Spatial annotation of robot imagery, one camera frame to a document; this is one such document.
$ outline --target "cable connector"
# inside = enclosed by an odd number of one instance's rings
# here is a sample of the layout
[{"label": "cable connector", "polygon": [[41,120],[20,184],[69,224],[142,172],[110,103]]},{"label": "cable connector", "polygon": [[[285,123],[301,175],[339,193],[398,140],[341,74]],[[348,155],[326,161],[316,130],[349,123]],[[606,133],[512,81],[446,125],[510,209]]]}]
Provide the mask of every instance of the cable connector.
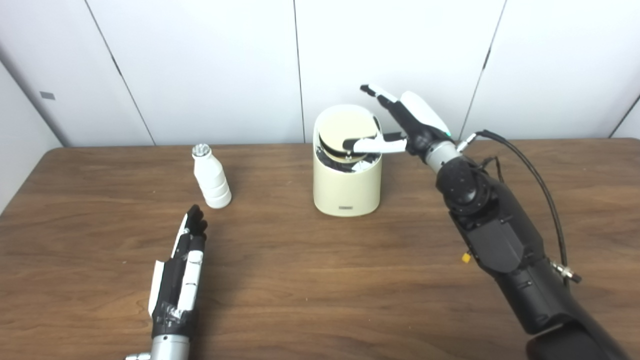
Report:
[{"label": "cable connector", "polygon": [[551,264],[551,267],[554,268],[554,270],[558,272],[562,278],[566,277],[569,280],[575,282],[576,284],[582,281],[582,277],[576,274],[575,272],[573,272],[571,268],[569,268],[569,266],[565,267],[562,265],[558,265],[551,260],[549,260],[549,263]]},{"label": "cable connector", "polygon": [[456,150],[458,152],[463,152],[467,148],[467,146],[469,146],[470,143],[474,142],[474,140],[476,139],[476,136],[477,136],[476,133],[471,134],[465,141],[458,144],[458,147],[456,148]]}]

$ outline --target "black robotic arm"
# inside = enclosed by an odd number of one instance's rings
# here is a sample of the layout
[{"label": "black robotic arm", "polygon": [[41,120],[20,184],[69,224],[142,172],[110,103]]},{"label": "black robotic arm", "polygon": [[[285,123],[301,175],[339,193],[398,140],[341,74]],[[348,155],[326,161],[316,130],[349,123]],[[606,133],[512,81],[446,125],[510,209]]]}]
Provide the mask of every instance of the black robotic arm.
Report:
[{"label": "black robotic arm", "polygon": [[[436,172],[436,187],[469,254],[495,279],[524,330],[537,335],[527,344],[529,359],[629,359],[563,286],[559,272],[574,281],[578,277],[549,260],[540,233],[511,190],[462,155],[440,117],[414,93],[398,100],[372,85],[360,89],[402,127],[405,150]],[[383,139],[350,139],[344,145],[373,152],[376,141]]]}]

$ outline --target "small gray sticker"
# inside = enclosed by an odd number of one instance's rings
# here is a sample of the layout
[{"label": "small gray sticker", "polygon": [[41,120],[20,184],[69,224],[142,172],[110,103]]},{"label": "small gray sticker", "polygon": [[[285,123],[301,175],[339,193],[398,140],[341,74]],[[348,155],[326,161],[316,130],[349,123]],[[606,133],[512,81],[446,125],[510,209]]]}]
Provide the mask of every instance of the small gray sticker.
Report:
[{"label": "small gray sticker", "polygon": [[49,99],[49,100],[55,100],[56,99],[56,96],[53,95],[52,92],[41,91],[40,92],[40,96],[42,96],[43,99]]}]

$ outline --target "bottle cap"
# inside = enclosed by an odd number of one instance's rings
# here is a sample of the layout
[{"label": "bottle cap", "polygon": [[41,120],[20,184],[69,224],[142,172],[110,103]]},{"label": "bottle cap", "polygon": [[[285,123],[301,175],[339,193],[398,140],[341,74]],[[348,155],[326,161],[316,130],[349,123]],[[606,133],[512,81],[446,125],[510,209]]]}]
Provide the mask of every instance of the bottle cap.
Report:
[{"label": "bottle cap", "polygon": [[191,154],[197,158],[202,156],[207,156],[210,153],[211,153],[211,148],[205,143],[199,143],[198,145],[194,146],[193,149],[191,150]]}]

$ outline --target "silver metal cylinder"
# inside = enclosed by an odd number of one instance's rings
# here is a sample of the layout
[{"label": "silver metal cylinder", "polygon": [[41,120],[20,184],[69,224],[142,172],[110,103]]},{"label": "silver metal cylinder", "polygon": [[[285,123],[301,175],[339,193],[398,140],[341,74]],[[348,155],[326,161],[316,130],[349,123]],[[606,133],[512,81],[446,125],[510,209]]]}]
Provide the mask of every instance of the silver metal cylinder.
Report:
[{"label": "silver metal cylinder", "polygon": [[158,335],[151,345],[151,360],[188,360],[189,338],[182,335]]},{"label": "silver metal cylinder", "polygon": [[442,141],[434,145],[428,152],[424,161],[438,173],[440,168],[445,165],[449,160],[462,156],[462,154],[456,149],[456,145],[450,141]]}]

